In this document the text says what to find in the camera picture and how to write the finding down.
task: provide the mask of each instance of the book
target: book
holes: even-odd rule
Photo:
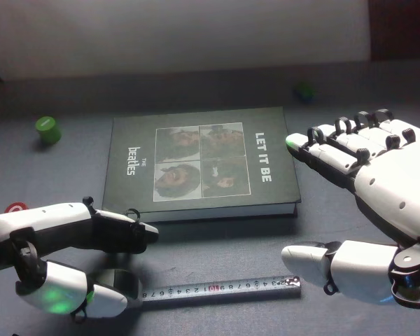
[[[296,214],[282,108],[115,118],[103,209],[145,223]]]

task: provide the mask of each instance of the measuring tape blade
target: measuring tape blade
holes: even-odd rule
[[[210,298],[215,296],[241,296],[273,294],[300,294],[300,278],[298,276],[269,276],[242,280],[189,283],[185,285],[144,288],[143,304]]]

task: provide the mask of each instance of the table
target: table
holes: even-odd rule
[[[303,78],[317,91],[310,105],[291,95],[292,83]],[[39,207],[86,195],[99,208],[113,116],[244,106],[284,106],[290,133],[380,108],[420,127],[420,61],[0,84],[0,213],[16,201]],[[41,114],[55,116],[63,132],[45,150],[34,131]],[[302,194],[297,218],[163,223],[159,242],[134,256],[132,268],[150,286],[266,277],[288,273],[280,252],[295,242],[390,242],[352,195],[306,165],[295,166]],[[88,271],[105,255],[68,248],[49,259]],[[420,335],[420,311],[329,297],[305,282],[300,299],[127,311],[74,325],[20,300],[17,280],[13,269],[0,271],[0,335]]]

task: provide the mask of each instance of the dark brown panel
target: dark brown panel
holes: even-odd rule
[[[372,60],[420,58],[420,0],[369,0]]]

